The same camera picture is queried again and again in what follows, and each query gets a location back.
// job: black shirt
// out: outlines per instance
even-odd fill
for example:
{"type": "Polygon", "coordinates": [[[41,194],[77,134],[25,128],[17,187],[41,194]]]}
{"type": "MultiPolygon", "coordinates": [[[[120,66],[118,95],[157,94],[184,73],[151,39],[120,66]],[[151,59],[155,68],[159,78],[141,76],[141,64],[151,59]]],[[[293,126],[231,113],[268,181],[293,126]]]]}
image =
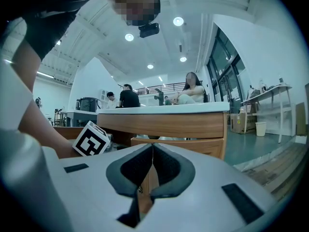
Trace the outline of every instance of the black shirt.
{"type": "Polygon", "coordinates": [[[122,101],[122,107],[139,107],[140,99],[137,93],[131,90],[124,90],[120,93],[120,101],[122,101]]]}

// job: green floor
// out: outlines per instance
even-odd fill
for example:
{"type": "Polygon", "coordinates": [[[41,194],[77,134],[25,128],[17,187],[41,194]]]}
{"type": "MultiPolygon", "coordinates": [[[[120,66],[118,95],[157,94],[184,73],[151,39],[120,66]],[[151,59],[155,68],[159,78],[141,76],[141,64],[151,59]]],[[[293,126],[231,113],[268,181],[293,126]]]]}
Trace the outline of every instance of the green floor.
{"type": "Polygon", "coordinates": [[[270,153],[291,140],[290,136],[265,134],[257,137],[255,133],[237,134],[228,130],[224,161],[230,165],[240,164],[270,153]]]}

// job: railing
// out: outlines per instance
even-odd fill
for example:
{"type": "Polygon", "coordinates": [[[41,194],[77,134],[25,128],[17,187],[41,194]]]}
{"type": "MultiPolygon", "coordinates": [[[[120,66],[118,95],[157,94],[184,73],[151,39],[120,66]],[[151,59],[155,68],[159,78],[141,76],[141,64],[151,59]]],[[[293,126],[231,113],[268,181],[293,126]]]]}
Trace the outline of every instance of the railing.
{"type": "Polygon", "coordinates": [[[157,94],[158,91],[156,89],[159,89],[162,92],[174,92],[174,91],[182,91],[184,88],[185,83],[172,83],[172,84],[165,84],[165,85],[158,85],[158,86],[152,86],[152,87],[143,87],[139,89],[135,89],[134,91],[138,95],[147,95],[147,94],[157,94]]]}

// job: white cube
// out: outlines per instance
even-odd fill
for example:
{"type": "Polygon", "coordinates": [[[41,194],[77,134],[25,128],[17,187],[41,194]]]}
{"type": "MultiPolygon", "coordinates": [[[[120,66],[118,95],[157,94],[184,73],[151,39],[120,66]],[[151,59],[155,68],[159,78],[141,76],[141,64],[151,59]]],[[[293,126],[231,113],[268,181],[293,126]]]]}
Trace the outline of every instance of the white cube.
{"type": "Polygon", "coordinates": [[[89,121],[75,140],[73,148],[86,157],[102,154],[109,143],[106,132],[89,121]]]}

